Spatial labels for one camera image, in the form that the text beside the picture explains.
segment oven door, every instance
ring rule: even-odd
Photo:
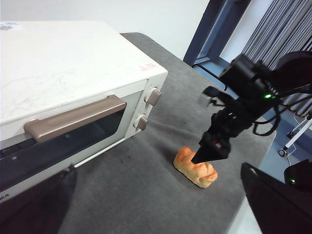
[[[2,149],[8,153],[0,161],[0,193],[8,195],[5,200],[122,142],[141,94],[112,95],[95,103],[100,109],[91,103],[26,124],[25,131],[33,138]]]

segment green led light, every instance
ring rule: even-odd
[[[272,97],[271,94],[266,94],[266,95],[264,96],[264,98],[270,98],[270,97]]]

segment gray felt surface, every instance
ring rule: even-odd
[[[274,134],[260,137],[247,130],[232,139],[229,158],[212,162],[216,182],[197,187],[173,160],[184,145],[198,149],[217,109],[196,102],[213,84],[149,37],[123,36],[168,70],[163,96],[144,132],[78,168],[74,200],[59,233],[226,233],[244,196],[241,163],[258,167]]]

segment vertical blind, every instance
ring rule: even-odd
[[[261,60],[274,69],[283,55],[299,50],[312,50],[312,0],[273,0],[242,53],[253,62]],[[305,96],[291,95],[284,104]],[[312,100],[290,109],[304,116],[312,109]]]

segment label sticker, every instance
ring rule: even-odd
[[[16,31],[16,30],[24,30],[24,28],[16,22],[1,22],[0,30],[2,31]]]
[[[141,71],[147,71],[147,70],[154,69],[156,67],[157,67],[157,65],[151,62],[151,63],[146,63],[144,65],[140,65],[140,70]]]

